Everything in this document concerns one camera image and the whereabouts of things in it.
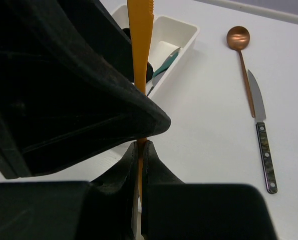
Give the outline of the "steel knife green handle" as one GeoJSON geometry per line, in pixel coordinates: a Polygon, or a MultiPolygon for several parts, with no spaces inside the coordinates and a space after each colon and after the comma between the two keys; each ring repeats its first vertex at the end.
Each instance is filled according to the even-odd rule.
{"type": "MultiPolygon", "coordinates": [[[[180,52],[181,48],[177,48],[175,49],[170,55],[176,53],[176,52],[180,52]]],[[[146,96],[149,96],[150,93],[153,91],[153,89],[155,88],[155,86],[158,84],[158,82],[161,80],[161,78],[163,77],[163,75],[165,74],[165,72],[160,73],[158,76],[152,78],[149,83],[147,84],[147,90],[146,90],[146,96]]]]}

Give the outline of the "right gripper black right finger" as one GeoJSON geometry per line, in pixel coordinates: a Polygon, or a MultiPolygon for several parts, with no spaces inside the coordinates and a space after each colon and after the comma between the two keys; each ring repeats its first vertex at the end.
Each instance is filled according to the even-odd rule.
{"type": "MultiPolygon", "coordinates": [[[[95,238],[133,240],[132,213],[138,148],[93,180],[95,238]]],[[[260,192],[246,184],[181,181],[146,142],[141,174],[141,234],[146,240],[274,240],[277,238],[260,192]]]]}

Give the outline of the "orange plastic knife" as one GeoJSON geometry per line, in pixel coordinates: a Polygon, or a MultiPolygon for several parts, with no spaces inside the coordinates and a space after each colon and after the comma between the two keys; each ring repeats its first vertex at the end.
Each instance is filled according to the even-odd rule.
{"type": "Polygon", "coordinates": [[[135,87],[146,93],[146,73],[154,21],[154,1],[127,0],[135,87]]]}

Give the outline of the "black spoon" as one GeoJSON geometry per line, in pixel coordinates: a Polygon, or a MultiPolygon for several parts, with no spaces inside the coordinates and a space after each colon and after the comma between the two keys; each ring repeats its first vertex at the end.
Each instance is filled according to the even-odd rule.
{"type": "Polygon", "coordinates": [[[130,29],[128,27],[127,28],[123,28],[122,31],[128,37],[128,39],[131,39],[130,29]]]}

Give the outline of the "teal plastic knife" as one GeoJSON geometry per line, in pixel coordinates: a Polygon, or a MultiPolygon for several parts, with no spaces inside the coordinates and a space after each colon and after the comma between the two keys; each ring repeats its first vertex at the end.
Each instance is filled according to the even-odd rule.
{"type": "Polygon", "coordinates": [[[175,61],[175,59],[177,58],[179,52],[176,52],[172,55],[170,55],[165,61],[164,63],[153,73],[153,78],[158,76],[160,73],[166,71],[171,65],[172,63],[175,61]]]}

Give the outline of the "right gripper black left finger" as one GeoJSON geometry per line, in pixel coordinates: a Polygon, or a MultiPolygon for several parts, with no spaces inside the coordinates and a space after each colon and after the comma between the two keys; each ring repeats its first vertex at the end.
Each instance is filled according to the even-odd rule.
{"type": "Polygon", "coordinates": [[[0,172],[44,176],[167,131],[98,0],[0,0],[0,172]]]}

